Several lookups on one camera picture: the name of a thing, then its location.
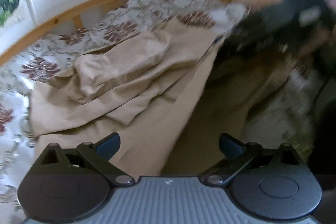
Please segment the beige large garment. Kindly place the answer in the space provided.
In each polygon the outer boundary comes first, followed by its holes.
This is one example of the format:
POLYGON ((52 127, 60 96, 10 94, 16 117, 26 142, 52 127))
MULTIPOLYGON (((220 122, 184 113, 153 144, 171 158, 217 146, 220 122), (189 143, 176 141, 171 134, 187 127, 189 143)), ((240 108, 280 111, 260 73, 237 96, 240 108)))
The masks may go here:
POLYGON ((199 174, 223 159, 218 140, 241 138, 249 110, 276 91, 291 66, 277 52, 222 62, 224 40, 171 19, 115 46, 84 53, 37 83, 30 120, 37 155, 116 132, 112 163, 133 177, 199 174))

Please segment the floral white bed cover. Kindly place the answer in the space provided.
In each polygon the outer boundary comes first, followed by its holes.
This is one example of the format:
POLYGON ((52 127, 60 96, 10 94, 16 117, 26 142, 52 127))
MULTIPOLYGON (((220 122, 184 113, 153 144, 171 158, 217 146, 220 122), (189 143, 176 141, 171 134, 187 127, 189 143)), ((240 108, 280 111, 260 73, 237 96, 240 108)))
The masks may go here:
POLYGON ((36 139, 30 128, 29 96, 70 67, 81 53, 120 42, 171 18, 227 34, 248 7, 219 0, 129 0, 95 25, 68 35, 47 35, 1 66, 1 223, 21 223, 17 187, 33 163, 36 139))

